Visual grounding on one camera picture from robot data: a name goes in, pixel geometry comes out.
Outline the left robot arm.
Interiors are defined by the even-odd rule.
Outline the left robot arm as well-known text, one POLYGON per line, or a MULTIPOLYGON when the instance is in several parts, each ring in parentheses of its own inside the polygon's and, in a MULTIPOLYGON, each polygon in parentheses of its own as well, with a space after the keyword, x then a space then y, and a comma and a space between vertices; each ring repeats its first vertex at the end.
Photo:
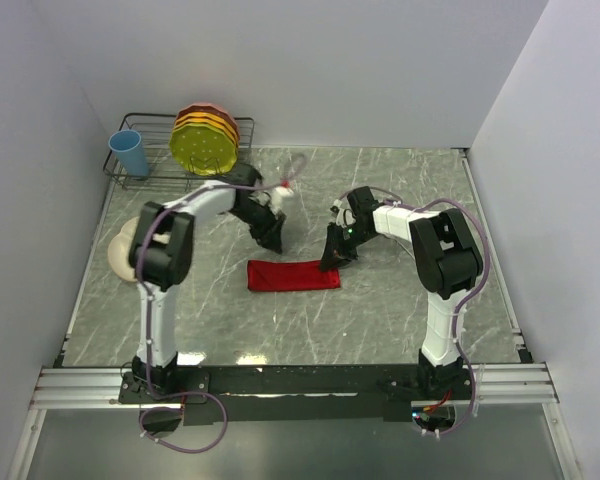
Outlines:
POLYGON ((144 204, 128 254, 141 302, 140 341, 131 368, 153 400, 168 401, 178 390, 175 309, 193 263, 195 229, 229 213, 250 228, 259 246, 280 254, 282 207, 292 197, 287 180, 267 186, 247 165, 173 201, 144 204))

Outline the red cloth napkin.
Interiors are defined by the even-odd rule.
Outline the red cloth napkin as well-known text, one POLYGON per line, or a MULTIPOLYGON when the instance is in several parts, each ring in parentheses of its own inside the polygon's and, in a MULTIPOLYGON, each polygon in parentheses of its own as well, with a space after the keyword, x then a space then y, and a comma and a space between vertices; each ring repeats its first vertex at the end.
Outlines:
POLYGON ((252 292, 283 293, 341 287, 339 271, 320 269, 320 261, 268 262, 249 260, 247 288, 252 292))

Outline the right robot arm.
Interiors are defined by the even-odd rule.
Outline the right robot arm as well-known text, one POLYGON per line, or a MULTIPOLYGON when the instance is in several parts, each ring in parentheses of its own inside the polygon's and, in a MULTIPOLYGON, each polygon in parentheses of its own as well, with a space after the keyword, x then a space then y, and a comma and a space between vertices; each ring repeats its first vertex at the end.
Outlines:
POLYGON ((427 323, 410 387, 432 399, 470 378, 461 338, 467 298, 485 273, 485 263, 459 208, 433 211, 381 202, 369 186, 334 200, 319 268, 328 272, 358 258, 357 248, 383 236, 411 244, 419 281, 427 291, 427 323))

